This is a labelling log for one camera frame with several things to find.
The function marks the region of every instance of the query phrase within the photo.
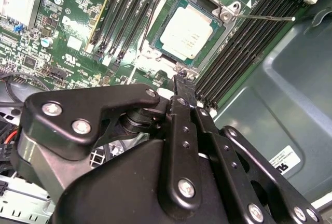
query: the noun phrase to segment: silver screw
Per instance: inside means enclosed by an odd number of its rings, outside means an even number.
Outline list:
[[[181,104],[181,105],[186,105],[186,101],[183,98],[178,98],[177,101]]]
[[[228,129],[230,135],[232,135],[233,137],[237,136],[237,133],[233,130],[233,129]]]
[[[294,207],[294,212],[300,220],[302,220],[302,221],[307,220],[305,214],[303,213],[303,211],[299,207]]]
[[[180,193],[187,198],[192,198],[195,195],[195,189],[191,182],[186,179],[181,179],[178,181],[178,189]]]
[[[155,92],[154,92],[152,89],[148,89],[148,90],[146,90],[146,93],[147,93],[148,95],[150,95],[151,97],[156,97],[156,94],[155,94]]]
[[[308,215],[316,222],[318,222],[318,217],[317,215],[311,210],[307,208],[307,213]]]
[[[74,121],[72,128],[78,134],[87,134],[91,131],[91,125],[85,120]]]
[[[55,103],[46,103],[41,108],[43,113],[48,116],[58,116],[62,113],[61,106]]]
[[[200,111],[201,114],[204,115],[204,116],[207,116],[207,115],[208,115],[208,113],[207,113],[204,109],[200,109],[199,111]]]
[[[255,204],[249,204],[248,206],[249,212],[252,216],[252,218],[257,222],[263,222],[264,216],[259,207],[257,207]]]

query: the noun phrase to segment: integrated circuit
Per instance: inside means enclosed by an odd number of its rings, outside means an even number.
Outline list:
[[[32,57],[26,55],[24,59],[23,65],[28,67],[28,68],[35,68],[37,61],[33,59]]]

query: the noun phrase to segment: white label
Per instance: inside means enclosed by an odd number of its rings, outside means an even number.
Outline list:
[[[301,159],[296,155],[291,146],[288,145],[269,162],[283,175],[301,162]]]
[[[78,40],[77,38],[75,38],[73,36],[70,36],[68,39],[68,42],[67,42],[67,46],[79,51],[82,46],[82,41]]]

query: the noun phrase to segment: black metal bracket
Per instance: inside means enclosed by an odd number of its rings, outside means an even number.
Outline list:
[[[144,84],[36,93],[26,99],[20,125],[29,138],[54,153],[81,160],[95,146],[102,121],[108,120],[112,129],[127,110],[151,108],[159,101],[159,95]],[[47,103],[59,106],[61,114],[45,114]],[[86,121],[91,130],[75,132],[76,120]]]

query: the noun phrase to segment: black dimm slot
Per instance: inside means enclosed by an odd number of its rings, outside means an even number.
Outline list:
[[[278,6],[278,0],[273,0],[273,4],[271,7],[265,7],[262,11],[262,14],[265,15],[271,15],[274,11],[274,8]],[[232,56],[233,52],[235,53],[242,53],[244,51],[244,48],[248,45],[248,41],[251,41],[254,39],[254,37],[258,34],[258,30],[261,28],[262,24],[264,25],[264,20],[252,20],[249,21],[249,23],[246,25],[245,29],[239,33],[238,40],[235,40],[231,43],[230,48],[231,50],[226,50],[226,56],[223,60],[223,63],[229,61],[229,57]],[[209,83],[209,85],[214,85],[217,83],[217,81],[224,76],[224,71],[226,70],[226,66],[222,64],[223,66],[219,66],[220,69],[216,69],[213,80]],[[209,93],[209,88],[206,87],[206,85],[202,88],[202,92],[199,91],[200,94],[203,94],[204,96],[207,96]]]
[[[264,12],[264,14],[269,15],[269,16],[276,16],[279,17],[278,13],[275,13],[275,11],[279,8],[282,7],[283,2],[285,0],[278,0],[275,2],[279,2],[278,4],[275,3],[272,7],[269,7],[267,12]],[[265,25],[271,23],[270,21],[266,21],[266,20],[258,20],[255,24],[254,27],[251,28],[251,30],[249,32],[246,32],[245,35],[245,39],[239,43],[236,44],[236,48],[233,49],[233,51],[235,52],[235,54],[233,54],[232,52],[227,54],[228,59],[228,64],[226,64],[225,66],[223,66],[220,70],[220,72],[218,72],[217,76],[214,77],[214,80],[211,82],[210,85],[212,85],[210,87],[209,90],[207,90],[207,92],[204,94],[204,96],[209,97],[211,96],[211,91],[214,89],[215,90],[215,85],[217,85],[219,83],[220,79],[223,79],[225,74],[228,72],[228,70],[231,68],[231,66],[237,61],[238,58],[243,59],[243,57],[241,56],[242,53],[246,53],[248,50],[251,49],[252,43],[254,43],[254,41],[256,41],[257,39],[260,39],[260,34],[261,34],[261,30],[265,27]]]
[[[254,10],[250,13],[253,15],[258,14],[259,12],[262,12],[264,10],[264,8],[266,8],[269,3],[271,3],[272,0],[262,0],[257,7],[254,8]],[[246,19],[244,20],[244,22],[241,24],[240,29],[236,32],[235,36],[228,42],[228,44],[226,45],[226,47],[223,49],[223,51],[221,52],[221,54],[219,55],[219,57],[221,59],[217,59],[215,61],[214,64],[212,64],[209,69],[206,70],[206,72],[203,74],[203,76],[199,79],[199,81],[197,82],[196,86],[197,89],[202,88],[202,84],[205,82],[209,81],[209,78],[211,78],[211,74],[210,72],[212,72],[213,70],[216,70],[217,67],[220,67],[223,63],[223,59],[222,59],[222,54],[228,53],[229,50],[231,49],[233,46],[233,43],[236,43],[238,41],[239,38],[241,38],[241,36],[243,35],[243,32],[245,32],[248,28],[248,25],[250,25],[251,23],[253,23],[255,20],[253,19]]]
[[[286,23],[283,23],[281,25],[279,25],[274,31],[273,31],[273,38],[278,34],[278,32],[284,27],[286,26]],[[268,46],[268,43],[265,44],[264,46],[262,46],[262,48],[260,49],[260,52],[263,52],[263,50]],[[237,72],[237,74],[232,78],[231,81],[227,82],[227,86],[220,92],[220,94],[218,95],[218,97],[215,99],[216,102],[219,102],[228,92],[228,90],[230,90],[234,84],[237,82],[237,80],[242,76],[242,74],[251,66],[253,65],[254,60],[252,60],[251,62],[248,62],[247,64],[245,64],[244,66],[242,66],[242,68]]]
[[[289,13],[289,9],[293,6],[293,3],[289,4],[286,8],[283,7],[282,14],[278,14],[278,16],[283,16],[285,13]],[[237,78],[236,75],[242,75],[242,73],[245,71],[248,66],[253,64],[256,57],[260,55],[261,52],[265,49],[265,47],[268,45],[268,43],[275,37],[275,35],[278,34],[278,31],[280,30],[280,27],[285,26],[286,23],[278,23],[278,22],[269,22],[268,26],[266,26],[267,32],[264,32],[264,36],[258,40],[250,47],[244,58],[241,60],[241,64],[237,64],[236,66],[232,67],[232,70],[229,71],[229,74],[225,76],[225,79],[221,81],[220,86],[218,87],[218,90],[211,94],[209,98],[211,101],[216,102],[221,99],[221,97],[224,95],[224,88],[225,86],[228,86],[229,83],[232,84],[233,81],[230,82],[232,78]]]
[[[104,32],[104,30],[106,28],[109,28],[108,25],[109,25],[110,20],[112,19],[112,21],[114,21],[114,17],[115,17],[114,13],[117,13],[117,11],[119,10],[119,7],[117,7],[117,6],[123,0],[110,0],[110,1],[111,1],[111,4],[107,7],[108,8],[108,12],[107,12],[107,14],[105,16],[105,19],[104,19],[101,27],[100,27],[100,30],[98,31],[97,34],[94,35],[94,37],[93,37],[93,39],[91,41],[93,44],[95,44],[95,43],[97,43],[99,41],[103,41],[104,40],[105,35],[107,34],[107,32],[104,33],[104,34],[103,34],[103,32]]]
[[[107,32],[107,35],[106,35],[105,40],[104,40],[104,45],[108,45],[108,43],[111,41],[114,30],[118,26],[120,20],[123,19],[123,17],[126,15],[127,7],[128,7],[129,3],[130,3],[130,0],[123,0],[121,2],[121,5],[119,7],[120,11],[118,11],[116,13],[115,17],[114,17],[115,21],[112,22],[112,24],[111,24],[111,26],[110,26],[110,28]]]
[[[112,47],[110,48],[110,52],[109,52],[110,55],[112,55],[115,52],[116,47],[119,46],[119,44],[123,38],[123,35],[125,34],[125,32],[127,30],[128,23],[132,20],[133,17],[136,17],[137,14],[139,14],[141,12],[142,8],[140,9],[140,1],[141,0],[135,0],[135,2],[134,2],[135,7],[133,7],[131,9],[130,13],[128,14],[129,17],[126,18],[125,22],[122,24],[122,27],[121,27],[120,31],[118,32],[116,39],[112,43]]]
[[[144,7],[144,11],[143,14],[141,14],[135,21],[135,25],[132,28],[133,30],[137,30],[140,26],[140,24],[142,23],[143,18],[147,15],[148,11],[149,11],[149,6],[150,4],[153,2],[154,0],[147,0],[146,1],[146,5]],[[123,57],[125,56],[125,54],[128,51],[128,48],[130,46],[130,44],[132,43],[134,37],[135,37],[136,31],[133,31],[130,33],[130,36],[126,39],[126,41],[123,44],[123,47],[121,48],[120,54],[118,56],[117,61],[121,62],[121,60],[123,59]]]

